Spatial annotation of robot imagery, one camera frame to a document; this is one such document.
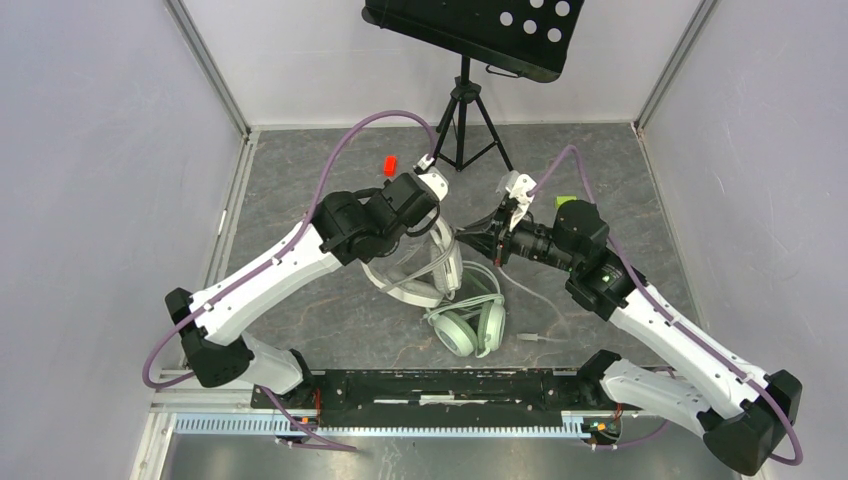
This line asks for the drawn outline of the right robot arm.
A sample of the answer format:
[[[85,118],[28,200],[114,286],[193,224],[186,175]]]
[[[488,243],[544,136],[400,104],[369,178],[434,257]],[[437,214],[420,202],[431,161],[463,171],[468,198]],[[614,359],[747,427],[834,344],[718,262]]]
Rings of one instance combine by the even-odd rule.
[[[800,380],[744,360],[673,308],[613,249],[595,204],[566,202],[547,226],[526,219],[516,201],[503,200],[457,238],[496,266],[517,255],[568,273],[565,289],[579,306],[641,341],[680,375],[657,374],[601,350],[579,371],[577,392],[585,405],[612,401],[658,415],[700,437],[718,460],[745,476],[769,460],[802,461],[794,431]]]

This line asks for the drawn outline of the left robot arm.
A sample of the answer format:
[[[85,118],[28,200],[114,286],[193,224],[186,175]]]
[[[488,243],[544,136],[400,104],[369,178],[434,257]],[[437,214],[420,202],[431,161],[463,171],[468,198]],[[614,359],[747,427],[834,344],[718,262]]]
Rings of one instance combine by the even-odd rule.
[[[326,195],[311,219],[236,273],[196,292],[176,288],[165,305],[191,369],[204,388],[236,380],[264,386],[290,407],[306,405],[314,381],[294,351],[265,344],[247,328],[300,288],[340,268],[394,251],[434,216],[449,191],[437,170],[404,173],[380,188]]]

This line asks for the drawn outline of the white grey headphones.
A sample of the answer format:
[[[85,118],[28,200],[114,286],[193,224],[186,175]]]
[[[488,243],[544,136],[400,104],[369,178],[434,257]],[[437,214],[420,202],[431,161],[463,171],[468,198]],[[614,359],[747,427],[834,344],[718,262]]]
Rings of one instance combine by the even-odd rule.
[[[421,247],[429,249],[430,260],[415,270],[406,263]],[[439,218],[428,232],[428,238],[392,268],[380,272],[362,263],[366,278],[381,292],[402,303],[435,308],[443,300],[452,299],[461,288],[463,260],[451,225]]]

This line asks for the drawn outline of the green headphones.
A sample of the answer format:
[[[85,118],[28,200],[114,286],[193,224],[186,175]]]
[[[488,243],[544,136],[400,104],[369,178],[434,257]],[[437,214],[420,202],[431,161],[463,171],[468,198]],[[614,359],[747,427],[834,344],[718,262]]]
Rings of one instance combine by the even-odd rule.
[[[490,269],[473,261],[464,261],[463,268],[463,278],[470,280],[482,294],[428,309],[424,320],[452,354],[484,358],[501,346],[506,322],[505,297]]]

